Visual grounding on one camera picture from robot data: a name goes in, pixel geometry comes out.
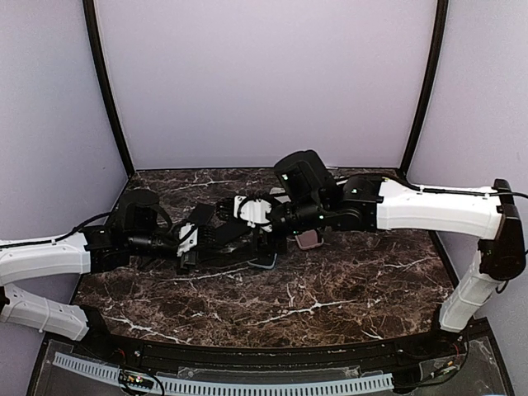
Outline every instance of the wire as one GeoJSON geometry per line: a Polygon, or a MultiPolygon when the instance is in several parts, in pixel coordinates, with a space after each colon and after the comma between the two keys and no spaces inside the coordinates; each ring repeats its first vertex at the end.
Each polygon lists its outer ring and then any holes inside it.
{"type": "MultiPolygon", "coordinates": [[[[111,362],[107,361],[106,359],[103,359],[102,357],[100,357],[100,356],[99,356],[97,353],[95,353],[94,351],[92,351],[92,350],[90,350],[89,348],[87,348],[86,346],[84,346],[82,343],[78,342],[78,343],[76,343],[75,345],[78,346],[78,347],[81,347],[83,350],[87,351],[90,355],[92,355],[93,357],[95,357],[95,358],[98,359],[99,361],[103,361],[103,362],[105,362],[105,363],[112,364],[111,362]]],[[[165,387],[163,386],[162,381],[161,381],[156,375],[154,375],[154,374],[150,374],[150,373],[148,373],[148,372],[146,372],[146,371],[142,371],[142,370],[140,370],[140,369],[138,369],[138,368],[136,368],[136,367],[133,367],[133,366],[131,366],[131,365],[127,365],[127,364],[126,364],[126,354],[125,354],[125,352],[124,352],[122,349],[117,348],[114,352],[118,352],[120,355],[123,356],[123,359],[124,359],[125,363],[124,363],[124,364],[121,364],[120,367],[123,367],[123,368],[125,368],[125,369],[127,369],[127,370],[131,370],[131,371],[133,371],[133,372],[135,372],[135,373],[140,373],[140,374],[142,374],[142,375],[146,375],[146,376],[152,378],[154,381],[156,381],[156,382],[158,383],[158,385],[159,385],[159,389],[160,389],[160,392],[161,392],[161,396],[165,396],[165,387]]]]}
{"type": "Polygon", "coordinates": [[[81,231],[84,227],[86,227],[90,223],[93,223],[96,220],[102,219],[103,217],[108,217],[110,214],[111,214],[111,212],[105,212],[105,213],[101,213],[101,214],[97,214],[95,216],[92,216],[90,219],[84,220],[79,225],[73,227],[72,230],[69,233],[66,233],[65,235],[61,235],[60,237],[57,237],[57,238],[42,239],[40,241],[27,241],[27,242],[19,242],[19,243],[9,243],[7,245],[0,245],[0,249],[19,248],[19,247],[22,247],[22,246],[45,245],[47,243],[64,241],[66,238],[71,237],[75,233],[78,233],[79,231],[81,231]]]}
{"type": "MultiPolygon", "coordinates": [[[[465,347],[466,352],[465,352],[464,360],[460,363],[458,369],[456,369],[456,371],[452,375],[449,375],[448,377],[444,378],[442,381],[429,383],[429,381],[435,379],[434,375],[437,372],[442,372],[443,370],[446,370],[447,368],[449,368],[449,366],[448,367],[441,367],[439,370],[433,371],[425,379],[422,379],[421,381],[416,382],[415,384],[394,384],[394,388],[395,389],[428,388],[428,387],[431,387],[431,386],[442,385],[442,384],[445,384],[447,381],[451,381],[454,377],[456,377],[456,375],[458,373],[460,373],[462,371],[462,369],[464,368],[464,366],[465,366],[465,364],[466,364],[466,362],[468,361],[468,358],[469,358],[469,329],[468,328],[465,329],[464,338],[465,338],[465,345],[466,345],[466,347],[465,347]]],[[[457,350],[457,357],[458,357],[460,355],[459,354],[460,351],[459,351],[459,348],[457,346],[455,348],[457,350]]]]}
{"type": "MultiPolygon", "coordinates": [[[[409,190],[426,192],[426,193],[431,193],[431,194],[454,194],[458,196],[519,196],[520,198],[525,198],[528,200],[528,194],[525,194],[524,192],[516,192],[516,191],[481,192],[481,191],[451,190],[449,188],[420,187],[420,186],[416,186],[408,182],[405,179],[402,179],[401,177],[397,177],[397,176],[391,175],[390,173],[386,173],[386,172],[355,173],[353,175],[350,175],[349,177],[354,177],[354,176],[385,177],[387,179],[394,180],[395,182],[401,184],[404,187],[407,187],[409,190]]],[[[340,177],[339,179],[337,179],[337,182],[341,182],[344,179],[345,177],[340,177]]]]}

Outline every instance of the dark marble surface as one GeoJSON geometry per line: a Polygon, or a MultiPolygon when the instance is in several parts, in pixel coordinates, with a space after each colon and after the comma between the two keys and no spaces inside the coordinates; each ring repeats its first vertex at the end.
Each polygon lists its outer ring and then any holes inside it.
{"type": "MultiPolygon", "coordinates": [[[[358,169],[333,171],[337,176],[358,169]]],[[[178,221],[198,202],[269,191],[270,169],[138,172],[127,189],[156,191],[178,221]]],[[[272,271],[204,263],[178,275],[168,261],[84,276],[75,304],[100,308],[116,334],[218,347],[314,347],[425,332],[452,291],[427,232],[333,233],[272,271]]]]}

